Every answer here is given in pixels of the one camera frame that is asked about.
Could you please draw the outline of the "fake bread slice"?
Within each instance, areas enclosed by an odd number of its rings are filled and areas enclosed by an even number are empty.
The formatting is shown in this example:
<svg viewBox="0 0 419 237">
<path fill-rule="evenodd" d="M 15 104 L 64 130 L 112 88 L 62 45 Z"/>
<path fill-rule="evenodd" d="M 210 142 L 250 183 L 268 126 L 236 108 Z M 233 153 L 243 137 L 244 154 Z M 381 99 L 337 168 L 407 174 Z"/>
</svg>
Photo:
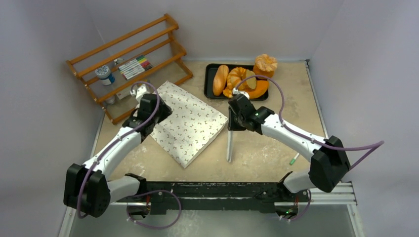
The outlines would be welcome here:
<svg viewBox="0 0 419 237">
<path fill-rule="evenodd" d="M 245 75 L 245 79 L 249 78 L 248 80 L 246 80 L 245 82 L 243 82 L 243 89 L 245 90 L 254 90 L 256 89 L 257 86 L 257 80 L 255 77 L 255 73 L 251 70 L 246 70 L 246 75 Z"/>
</svg>

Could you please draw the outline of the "round fake bread roll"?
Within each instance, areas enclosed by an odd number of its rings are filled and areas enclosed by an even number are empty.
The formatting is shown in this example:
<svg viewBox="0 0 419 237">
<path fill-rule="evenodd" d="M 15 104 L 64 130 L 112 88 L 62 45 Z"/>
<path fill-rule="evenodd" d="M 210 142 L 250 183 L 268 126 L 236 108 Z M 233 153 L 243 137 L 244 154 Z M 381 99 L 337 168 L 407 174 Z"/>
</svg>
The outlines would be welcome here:
<svg viewBox="0 0 419 237">
<path fill-rule="evenodd" d="M 269 88 L 269 82 L 266 80 L 256 80 L 255 82 L 255 89 L 246 88 L 243 90 L 248 93 L 250 99 L 257 99 L 261 97 L 267 92 Z"/>
</svg>

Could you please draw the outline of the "long fake bread loaf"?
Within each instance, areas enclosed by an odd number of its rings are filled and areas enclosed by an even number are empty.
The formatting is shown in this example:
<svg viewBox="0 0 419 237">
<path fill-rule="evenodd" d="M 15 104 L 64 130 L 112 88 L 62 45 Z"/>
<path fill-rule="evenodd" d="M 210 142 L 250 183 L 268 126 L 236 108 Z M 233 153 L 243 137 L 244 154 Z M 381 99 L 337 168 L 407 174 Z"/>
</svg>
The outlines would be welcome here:
<svg viewBox="0 0 419 237">
<path fill-rule="evenodd" d="M 215 73 L 212 85 L 212 91 L 215 96 L 219 96 L 226 88 L 229 68 L 227 65 L 220 65 Z"/>
</svg>

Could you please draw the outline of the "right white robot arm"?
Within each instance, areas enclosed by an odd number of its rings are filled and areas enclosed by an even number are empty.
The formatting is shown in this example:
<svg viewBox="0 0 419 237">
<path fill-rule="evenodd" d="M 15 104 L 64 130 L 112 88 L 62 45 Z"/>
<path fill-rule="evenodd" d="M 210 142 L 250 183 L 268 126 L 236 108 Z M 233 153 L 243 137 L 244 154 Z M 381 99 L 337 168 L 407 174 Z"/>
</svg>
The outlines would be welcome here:
<svg viewBox="0 0 419 237">
<path fill-rule="evenodd" d="M 227 161 L 233 157 L 233 132 L 252 131 L 273 138 L 290 147 L 310 162 L 306 172 L 291 172 L 284 176 L 277 188 L 280 199 L 289 201 L 299 191 L 317 188 L 330 193 L 350 170 L 350 164 L 340 139 L 326 139 L 310 134 L 285 120 L 267 107 L 256 109 L 244 95 L 228 102 Z"/>
</svg>

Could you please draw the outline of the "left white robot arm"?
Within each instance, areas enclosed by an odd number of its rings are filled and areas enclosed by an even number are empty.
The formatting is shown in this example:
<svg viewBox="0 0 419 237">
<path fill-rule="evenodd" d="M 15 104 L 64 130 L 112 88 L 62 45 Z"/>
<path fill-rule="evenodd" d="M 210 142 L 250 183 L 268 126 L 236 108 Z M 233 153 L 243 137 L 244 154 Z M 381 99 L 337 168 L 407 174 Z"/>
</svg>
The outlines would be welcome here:
<svg viewBox="0 0 419 237">
<path fill-rule="evenodd" d="M 99 217 L 109 204 L 126 197 L 141 202 L 147 197 L 145 178 L 127 174 L 108 181 L 120 162 L 138 147 L 154 130 L 156 124 L 171 115 L 171 108 L 157 94 L 146 93 L 139 108 L 131 113 L 117 135 L 99 153 L 84 164 L 72 164 L 66 172 L 64 204 L 74 208 L 80 219 Z"/>
</svg>

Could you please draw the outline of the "small striped fake bread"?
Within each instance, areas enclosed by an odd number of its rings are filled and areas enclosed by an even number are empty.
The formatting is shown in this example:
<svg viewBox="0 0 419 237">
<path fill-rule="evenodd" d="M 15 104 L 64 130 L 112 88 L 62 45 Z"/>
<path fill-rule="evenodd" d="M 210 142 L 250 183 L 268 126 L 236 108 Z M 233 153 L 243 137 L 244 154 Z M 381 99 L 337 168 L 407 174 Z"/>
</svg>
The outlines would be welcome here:
<svg viewBox="0 0 419 237">
<path fill-rule="evenodd" d="M 227 88 L 233 89 L 245 78 L 247 70 L 243 67 L 233 68 L 227 76 Z"/>
</svg>

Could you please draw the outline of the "patterned white paper bag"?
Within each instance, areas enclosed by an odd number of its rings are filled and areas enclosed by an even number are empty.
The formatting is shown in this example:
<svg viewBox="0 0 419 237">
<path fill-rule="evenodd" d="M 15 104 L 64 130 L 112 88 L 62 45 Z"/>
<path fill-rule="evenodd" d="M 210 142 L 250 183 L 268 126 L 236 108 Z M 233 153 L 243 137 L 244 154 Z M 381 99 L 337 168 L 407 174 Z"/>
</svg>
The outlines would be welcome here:
<svg viewBox="0 0 419 237">
<path fill-rule="evenodd" d="M 169 81 L 158 93 L 172 113 L 155 126 L 151 137 L 186 168 L 222 131 L 228 118 Z"/>
</svg>

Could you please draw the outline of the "fake muffin orange cup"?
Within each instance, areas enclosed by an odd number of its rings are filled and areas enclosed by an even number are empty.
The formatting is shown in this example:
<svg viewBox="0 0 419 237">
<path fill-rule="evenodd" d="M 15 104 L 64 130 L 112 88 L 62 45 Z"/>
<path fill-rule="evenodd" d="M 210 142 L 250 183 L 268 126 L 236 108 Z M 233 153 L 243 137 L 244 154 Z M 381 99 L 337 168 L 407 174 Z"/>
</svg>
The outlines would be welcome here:
<svg viewBox="0 0 419 237">
<path fill-rule="evenodd" d="M 265 80 L 264 77 L 272 78 L 277 68 L 278 62 L 275 57 L 262 54 L 255 58 L 252 71 L 258 76 L 257 79 Z"/>
</svg>

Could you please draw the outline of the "braided fake bread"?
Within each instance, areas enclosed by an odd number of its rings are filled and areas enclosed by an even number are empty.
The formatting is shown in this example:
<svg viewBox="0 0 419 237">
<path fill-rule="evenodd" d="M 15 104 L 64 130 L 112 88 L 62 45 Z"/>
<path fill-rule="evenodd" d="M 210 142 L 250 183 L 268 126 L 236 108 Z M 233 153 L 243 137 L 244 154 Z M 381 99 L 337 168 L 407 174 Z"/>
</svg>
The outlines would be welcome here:
<svg viewBox="0 0 419 237">
<path fill-rule="evenodd" d="M 226 88 L 223 90 L 223 95 L 226 96 L 227 98 L 233 98 L 234 94 L 233 94 L 233 86 L 226 86 Z"/>
</svg>

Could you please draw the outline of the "black plastic tray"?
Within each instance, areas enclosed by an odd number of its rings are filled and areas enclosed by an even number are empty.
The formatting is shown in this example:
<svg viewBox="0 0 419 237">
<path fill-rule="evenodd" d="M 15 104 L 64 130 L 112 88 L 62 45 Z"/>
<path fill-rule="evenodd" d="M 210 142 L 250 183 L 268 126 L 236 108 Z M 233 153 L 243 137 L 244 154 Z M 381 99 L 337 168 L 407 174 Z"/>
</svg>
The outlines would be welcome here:
<svg viewBox="0 0 419 237">
<path fill-rule="evenodd" d="M 226 96 L 224 96 L 222 93 L 219 96 L 214 95 L 212 91 L 213 86 L 213 79 L 215 77 L 215 74 L 221 66 L 221 63 L 210 63 L 206 66 L 205 70 L 205 81 L 204 81 L 204 95 L 209 99 L 216 99 L 216 100 L 228 100 Z M 245 69 L 251 70 L 253 68 L 253 65 L 244 65 L 244 64 L 225 64 L 229 70 L 232 70 L 235 67 L 243 67 Z"/>
</svg>

